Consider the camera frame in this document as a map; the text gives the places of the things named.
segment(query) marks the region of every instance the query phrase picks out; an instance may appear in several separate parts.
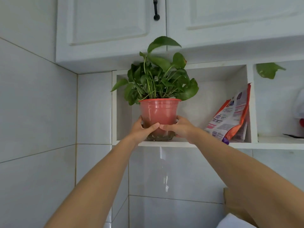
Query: forearm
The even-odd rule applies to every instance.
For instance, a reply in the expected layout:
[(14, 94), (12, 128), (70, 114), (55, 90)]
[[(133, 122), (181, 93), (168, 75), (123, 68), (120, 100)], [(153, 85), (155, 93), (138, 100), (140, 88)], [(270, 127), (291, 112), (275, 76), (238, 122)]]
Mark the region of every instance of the forearm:
[(248, 155), (197, 129), (194, 143), (260, 227), (303, 227), (304, 193)]
[(121, 140), (76, 185), (46, 228), (102, 227), (136, 143)]

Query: cabinet door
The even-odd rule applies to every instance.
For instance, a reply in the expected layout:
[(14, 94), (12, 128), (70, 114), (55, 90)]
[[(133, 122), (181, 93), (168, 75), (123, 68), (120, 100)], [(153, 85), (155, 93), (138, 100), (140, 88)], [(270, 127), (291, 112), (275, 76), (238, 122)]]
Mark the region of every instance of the cabinet door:
[(155, 21), (153, 0), (58, 0), (56, 61), (144, 52), (166, 35), (165, 0), (157, 8)]
[(183, 47), (304, 35), (304, 0), (167, 0), (167, 35)]

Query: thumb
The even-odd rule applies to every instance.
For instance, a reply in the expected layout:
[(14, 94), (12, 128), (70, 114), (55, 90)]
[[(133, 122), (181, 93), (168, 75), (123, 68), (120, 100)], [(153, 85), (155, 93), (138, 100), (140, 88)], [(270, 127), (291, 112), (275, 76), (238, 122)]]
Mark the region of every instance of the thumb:
[(152, 133), (154, 130), (156, 130), (159, 127), (159, 123), (155, 123), (154, 125), (151, 125), (149, 128), (145, 129), (148, 134)]
[(159, 125), (159, 128), (166, 131), (174, 131), (175, 124), (174, 125)]

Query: potted plant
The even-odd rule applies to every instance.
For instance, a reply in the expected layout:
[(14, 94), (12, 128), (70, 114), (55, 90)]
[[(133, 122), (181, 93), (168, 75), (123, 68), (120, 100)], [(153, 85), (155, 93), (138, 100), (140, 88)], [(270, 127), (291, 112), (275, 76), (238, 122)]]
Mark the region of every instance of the potted plant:
[[(184, 69), (187, 61), (181, 53), (175, 53), (172, 62), (151, 54), (155, 48), (163, 45), (180, 46), (172, 38), (156, 38), (149, 45), (146, 54), (139, 52), (143, 62), (132, 64), (128, 70), (128, 79), (120, 79), (111, 90), (126, 85), (125, 100), (129, 105), (140, 104), (144, 128), (157, 122), (175, 124), (178, 103), (192, 98), (199, 90), (196, 80), (190, 80)], [(172, 131), (158, 128), (147, 139), (168, 141), (174, 135)]]

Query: hand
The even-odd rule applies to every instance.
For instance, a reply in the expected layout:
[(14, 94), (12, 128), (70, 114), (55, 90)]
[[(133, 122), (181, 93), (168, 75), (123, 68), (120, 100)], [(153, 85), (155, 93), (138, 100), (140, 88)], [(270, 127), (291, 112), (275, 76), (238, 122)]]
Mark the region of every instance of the hand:
[(142, 122), (142, 117), (139, 116), (138, 120), (132, 126), (130, 134), (128, 135), (128, 137), (131, 138), (136, 145), (144, 141), (150, 133), (152, 133), (154, 130), (156, 130), (159, 127), (159, 123), (155, 123), (149, 128), (144, 129), (141, 125), (141, 122)]
[(159, 128), (166, 131), (174, 131), (177, 134), (177, 137), (186, 138), (187, 141), (191, 144), (194, 144), (193, 133), (197, 129), (188, 119), (183, 118), (177, 115), (178, 122), (173, 125), (160, 125)]

